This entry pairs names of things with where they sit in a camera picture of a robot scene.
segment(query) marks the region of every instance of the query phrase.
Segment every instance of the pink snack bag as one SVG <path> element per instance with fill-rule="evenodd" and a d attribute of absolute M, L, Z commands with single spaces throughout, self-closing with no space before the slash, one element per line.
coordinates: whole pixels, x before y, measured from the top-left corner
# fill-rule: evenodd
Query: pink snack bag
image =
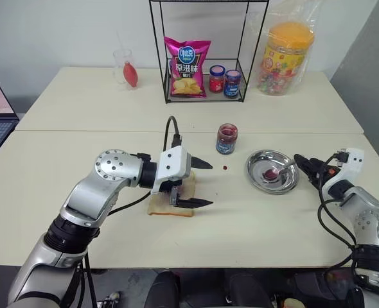
<path fill-rule="evenodd" d="M 171 95 L 205 98 L 202 64 L 211 41 L 188 40 L 180 43 L 169 37 L 164 37 L 164 41 L 172 56 Z"/>

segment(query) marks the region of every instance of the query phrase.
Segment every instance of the jar label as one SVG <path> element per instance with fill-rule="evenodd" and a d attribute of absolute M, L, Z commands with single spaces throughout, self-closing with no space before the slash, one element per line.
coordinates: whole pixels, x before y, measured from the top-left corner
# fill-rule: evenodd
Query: jar label
<path fill-rule="evenodd" d="M 226 96 L 236 96 L 238 94 L 238 89 L 238 84 L 231 85 L 230 83 L 226 82 L 224 87 L 224 94 Z"/>
<path fill-rule="evenodd" d="M 216 142 L 216 150 L 221 154 L 230 154 L 234 151 L 235 143 L 221 143 L 219 141 Z"/>
<path fill-rule="evenodd" d="M 280 53 L 267 45 L 261 66 L 268 73 L 292 77 L 297 74 L 299 67 L 304 62 L 304 58 L 305 54 L 288 55 Z"/>

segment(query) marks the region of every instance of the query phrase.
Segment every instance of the white wall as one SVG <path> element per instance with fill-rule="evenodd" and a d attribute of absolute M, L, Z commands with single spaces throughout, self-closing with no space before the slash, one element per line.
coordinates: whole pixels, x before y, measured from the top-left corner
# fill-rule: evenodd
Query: white wall
<path fill-rule="evenodd" d="M 310 70 L 333 76 L 375 3 L 325 1 Z M 0 0 L 0 84 L 10 98 L 35 98 L 62 66 L 112 66 L 116 31 L 138 67 L 157 65 L 147 0 Z"/>

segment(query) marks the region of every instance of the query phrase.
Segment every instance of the stainless steel plate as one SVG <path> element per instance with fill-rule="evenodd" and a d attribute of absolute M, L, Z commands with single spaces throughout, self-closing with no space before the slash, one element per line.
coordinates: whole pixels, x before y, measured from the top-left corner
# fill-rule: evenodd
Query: stainless steel plate
<path fill-rule="evenodd" d="M 274 151 L 260 150 L 253 153 L 247 160 L 247 173 L 249 180 L 259 189 L 270 194 L 285 194 L 293 189 L 298 183 L 298 167 L 291 165 L 285 172 L 273 180 L 267 180 L 263 174 L 274 168 L 279 168 L 290 162 L 289 157 Z"/>

